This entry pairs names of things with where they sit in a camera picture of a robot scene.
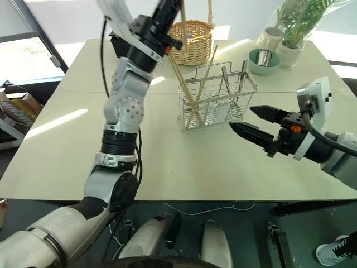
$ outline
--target wicker basket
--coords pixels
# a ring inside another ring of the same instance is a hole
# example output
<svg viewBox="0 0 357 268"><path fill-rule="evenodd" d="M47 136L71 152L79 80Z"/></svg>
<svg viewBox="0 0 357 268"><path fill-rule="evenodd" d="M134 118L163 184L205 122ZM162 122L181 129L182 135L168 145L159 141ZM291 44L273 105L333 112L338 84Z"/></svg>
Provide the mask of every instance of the wicker basket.
<svg viewBox="0 0 357 268"><path fill-rule="evenodd" d="M212 51L212 2L208 0L208 22L186 21L187 36L194 38L187 39L187 52L182 48L180 51L172 49L171 53L178 64L200 65L205 63ZM170 36L174 39L183 41L182 23L174 24L170 30Z"/></svg>

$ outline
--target metal cup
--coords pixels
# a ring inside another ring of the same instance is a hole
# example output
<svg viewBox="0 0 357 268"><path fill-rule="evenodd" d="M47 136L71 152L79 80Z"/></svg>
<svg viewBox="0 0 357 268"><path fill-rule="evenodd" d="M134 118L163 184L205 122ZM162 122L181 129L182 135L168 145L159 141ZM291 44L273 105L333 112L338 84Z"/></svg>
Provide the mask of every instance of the metal cup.
<svg viewBox="0 0 357 268"><path fill-rule="evenodd" d="M272 58L272 53L268 49L262 49L257 55L258 65L263 67L268 67L270 59Z"/></svg>

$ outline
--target white tabletop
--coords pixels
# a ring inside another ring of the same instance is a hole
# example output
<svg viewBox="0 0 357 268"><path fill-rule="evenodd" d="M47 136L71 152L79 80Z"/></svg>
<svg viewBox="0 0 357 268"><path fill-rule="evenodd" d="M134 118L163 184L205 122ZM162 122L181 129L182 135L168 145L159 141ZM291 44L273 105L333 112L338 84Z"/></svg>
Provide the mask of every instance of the white tabletop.
<svg viewBox="0 0 357 268"><path fill-rule="evenodd" d="M356 107L357 99L350 93L335 93L333 98L334 111L327 129L357 133L357 125L351 124L357 108L350 110ZM80 200L94 154L100 148L104 102L102 93L56 92L30 135L41 128L47 130L27 136L0 182L0 196ZM258 93L252 105L260 104L288 111L298 108L295 93ZM144 176L137 200L357 198L357 191L320 171L318 164L281 154L271 159L228 125L181 132L181 122L176 119L177 93L147 94L145 106ZM58 118L73 113L78 116L57 125L61 121ZM277 124L263 121L250 111L245 120L277 134Z"/></svg>
<svg viewBox="0 0 357 268"><path fill-rule="evenodd" d="M220 40L214 43L218 45L214 63L232 61L234 70L240 70L243 59L247 58L251 50L255 49L255 41L253 40ZM105 43L104 47L104 63L107 83L110 85L111 76L117 66L117 57L109 41ZM185 78L192 78L195 74L195 67L180 65L180 68ZM88 40L57 90L64 92L103 92L103 82L98 79L100 73L99 40ZM163 64L156 66L153 75L154 77L164 77L165 80L151 86L149 92L177 92L179 83L167 59ZM329 62L311 41L307 42L294 68L279 68L275 73L267 76L252 73L251 75L258 83L260 92L296 92L302 84L310 83L322 76L329 77L332 92L350 92L346 84L338 77Z"/></svg>

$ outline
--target teal bowl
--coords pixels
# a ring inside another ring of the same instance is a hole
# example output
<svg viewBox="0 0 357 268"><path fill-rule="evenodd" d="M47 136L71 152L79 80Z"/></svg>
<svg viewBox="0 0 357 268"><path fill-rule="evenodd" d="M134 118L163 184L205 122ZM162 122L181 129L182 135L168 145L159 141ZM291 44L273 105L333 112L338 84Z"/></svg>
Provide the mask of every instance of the teal bowl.
<svg viewBox="0 0 357 268"><path fill-rule="evenodd" d="M254 49L249 53L248 69L252 73L260 74L260 75L267 75L267 74L274 73L281 65L281 57L277 53L271 51L272 58L270 59L268 67L260 66L260 65L256 64L255 61L256 61L258 53L261 50L262 49Z"/></svg>

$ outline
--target white cable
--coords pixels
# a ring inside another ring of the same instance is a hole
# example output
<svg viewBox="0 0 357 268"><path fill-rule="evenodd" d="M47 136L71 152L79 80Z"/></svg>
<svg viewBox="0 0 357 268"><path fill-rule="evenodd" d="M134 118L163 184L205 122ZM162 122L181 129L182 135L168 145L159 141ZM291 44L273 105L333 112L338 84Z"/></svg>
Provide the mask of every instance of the white cable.
<svg viewBox="0 0 357 268"><path fill-rule="evenodd" d="M241 209L241 208L235 208L235 207L222 207L222 208L215 208L215 209L210 209L210 210L206 210L206 211L202 211L202 212L197 212L197 213L186 213L186 212L183 212L177 208L174 208L173 206L167 204L167 203L164 203L166 206L168 206L169 208L172 208L173 210L183 214L183 215L186 215L186 216L197 216L197 215L201 215L201 214L205 214L205 213L209 213L209 212L214 212L214 211L217 211L217 210L221 210L221 209L233 209L233 210L238 210L238 211L248 211L252 208L254 208L255 206L255 203L253 203L253 205L251 205L249 208L244 208L244 209Z"/></svg>
<svg viewBox="0 0 357 268"><path fill-rule="evenodd" d="M113 236L113 238L115 239L115 241L120 245L120 247L123 245L119 242L119 239L116 238L116 236L113 234L112 232L112 227L110 226L109 224L109 231L110 231L110 234Z"/></svg>
<svg viewBox="0 0 357 268"><path fill-rule="evenodd" d="M117 256L119 250L120 250L122 247L123 247L123 245L121 245L121 246L117 249L117 251L115 252L115 254L114 254L113 258L112 258L112 261L114 261L115 257Z"/></svg>

